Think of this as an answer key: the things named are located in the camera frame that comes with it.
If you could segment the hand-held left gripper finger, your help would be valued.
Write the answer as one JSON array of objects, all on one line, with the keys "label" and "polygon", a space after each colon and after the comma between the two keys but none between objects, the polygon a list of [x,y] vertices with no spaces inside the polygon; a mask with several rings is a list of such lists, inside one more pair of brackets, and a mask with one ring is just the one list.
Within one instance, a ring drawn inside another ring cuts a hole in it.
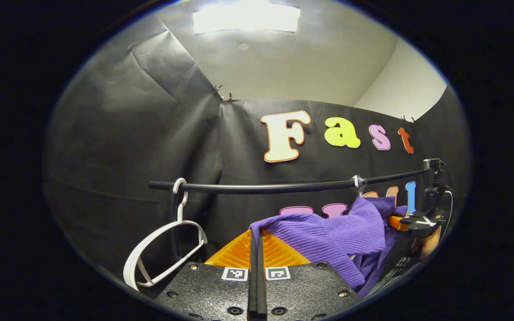
[{"label": "hand-held left gripper finger", "polygon": [[206,262],[186,263],[155,301],[195,321],[248,321],[256,305],[252,245],[247,230]]},{"label": "hand-held left gripper finger", "polygon": [[362,301],[329,262],[266,267],[265,252],[265,230],[261,230],[257,312],[265,321],[324,321]]}]

